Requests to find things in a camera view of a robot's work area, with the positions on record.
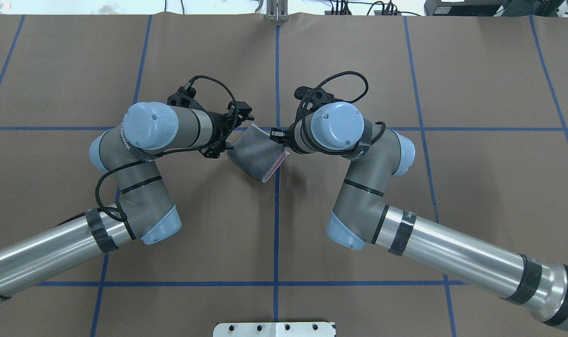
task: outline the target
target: gray cloth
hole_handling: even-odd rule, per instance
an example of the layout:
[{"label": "gray cloth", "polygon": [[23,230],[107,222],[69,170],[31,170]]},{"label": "gray cloth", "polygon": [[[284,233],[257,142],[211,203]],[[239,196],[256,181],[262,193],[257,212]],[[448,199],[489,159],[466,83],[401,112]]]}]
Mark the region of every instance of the gray cloth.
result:
[{"label": "gray cloth", "polygon": [[243,133],[228,150],[228,156],[243,171],[260,182],[266,182],[290,155],[283,145],[269,139],[269,134],[255,124]]}]

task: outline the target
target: metal bracket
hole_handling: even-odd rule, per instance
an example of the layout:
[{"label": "metal bracket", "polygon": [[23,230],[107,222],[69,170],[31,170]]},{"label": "metal bracket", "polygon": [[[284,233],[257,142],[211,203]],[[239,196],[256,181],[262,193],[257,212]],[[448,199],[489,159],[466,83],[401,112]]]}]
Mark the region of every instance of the metal bracket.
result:
[{"label": "metal bracket", "polygon": [[269,22],[288,21],[288,0],[266,0],[266,19]]},{"label": "metal bracket", "polygon": [[213,337],[335,337],[334,322],[221,323]]}]

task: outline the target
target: white floor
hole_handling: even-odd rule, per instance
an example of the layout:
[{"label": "white floor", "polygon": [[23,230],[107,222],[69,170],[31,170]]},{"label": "white floor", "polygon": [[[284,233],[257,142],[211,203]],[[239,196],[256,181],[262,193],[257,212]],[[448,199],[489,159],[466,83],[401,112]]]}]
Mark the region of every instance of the white floor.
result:
[{"label": "white floor", "polygon": [[[12,15],[96,15],[96,14],[155,14],[164,11],[165,0],[3,0],[10,2]],[[183,0],[186,14],[244,14],[254,13],[258,7],[258,0]],[[401,11],[411,11],[424,15],[423,4],[425,0],[394,0],[394,4]],[[350,4],[353,15],[365,15],[370,5]],[[328,0],[288,0],[288,13],[312,13],[323,15],[331,9]],[[182,13],[179,0],[167,0],[167,10],[173,13]],[[560,15],[568,13],[568,5],[561,6]]]}]

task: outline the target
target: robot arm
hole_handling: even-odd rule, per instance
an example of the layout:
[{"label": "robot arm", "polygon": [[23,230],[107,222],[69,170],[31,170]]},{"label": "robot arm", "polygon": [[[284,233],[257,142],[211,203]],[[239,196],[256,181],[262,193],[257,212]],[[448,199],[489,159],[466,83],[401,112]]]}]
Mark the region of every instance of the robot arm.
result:
[{"label": "robot arm", "polygon": [[[299,90],[315,94],[322,89]],[[313,102],[317,107],[306,115],[305,129],[297,115],[288,130],[273,129],[271,135],[299,154],[320,151],[352,160],[327,225],[331,239],[356,250],[367,243],[383,247],[521,305],[539,322],[568,331],[567,265],[541,263],[386,204],[382,197],[390,178],[412,165],[412,142],[384,129],[366,153],[349,157],[361,146],[357,140],[365,128],[371,128],[369,139],[375,139],[383,127],[363,119],[351,104],[337,102],[332,95],[328,100]]]},{"label": "robot arm", "polygon": [[132,240],[140,238],[151,245],[181,228],[153,159],[171,153],[166,150],[175,147],[184,150],[172,152],[198,149],[207,158],[218,158],[228,147],[225,138],[231,130],[242,121],[254,119],[245,102],[236,102],[236,107],[230,103],[227,114],[218,114],[203,109],[194,94],[187,85],[170,96],[170,105],[136,103],[128,109],[121,125],[93,141],[90,158],[104,177],[115,171],[119,202],[89,209],[82,216],[2,249],[0,303]]}]

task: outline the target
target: round blue joint cover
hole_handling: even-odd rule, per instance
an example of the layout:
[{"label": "round blue joint cover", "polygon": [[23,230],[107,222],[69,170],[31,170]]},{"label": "round blue joint cover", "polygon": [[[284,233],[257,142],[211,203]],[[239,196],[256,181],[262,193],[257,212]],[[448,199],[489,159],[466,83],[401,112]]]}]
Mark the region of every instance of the round blue joint cover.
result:
[{"label": "round blue joint cover", "polygon": [[151,230],[140,238],[145,245],[153,245],[153,243],[158,243],[174,235],[180,228],[182,228],[182,221],[179,219],[179,215],[174,206]]},{"label": "round blue joint cover", "polygon": [[329,218],[327,223],[327,236],[346,248],[354,249],[360,251],[367,244],[365,241],[361,240],[356,234],[349,230],[346,225],[338,219],[338,217],[333,213]]},{"label": "round blue joint cover", "polygon": [[361,139],[365,122],[354,105],[337,102],[323,105],[311,119],[313,138],[326,149],[343,150]]},{"label": "round blue joint cover", "polygon": [[412,166],[413,161],[415,160],[415,144],[413,142],[392,130],[398,137],[398,141],[400,142],[400,163],[398,164],[397,171],[394,172],[392,175],[393,177],[400,177],[404,175],[408,168]]},{"label": "round blue joint cover", "polygon": [[106,134],[107,132],[109,132],[109,130],[106,130],[102,135],[98,136],[89,148],[90,161],[97,168],[97,170],[103,173],[107,173],[109,172],[109,170],[107,170],[107,168],[103,165],[103,162],[100,160],[100,141],[103,139],[104,134]]},{"label": "round blue joint cover", "polygon": [[135,147],[157,150],[169,145],[179,124],[173,109],[160,102],[140,102],[132,105],[121,123],[125,138]]}]

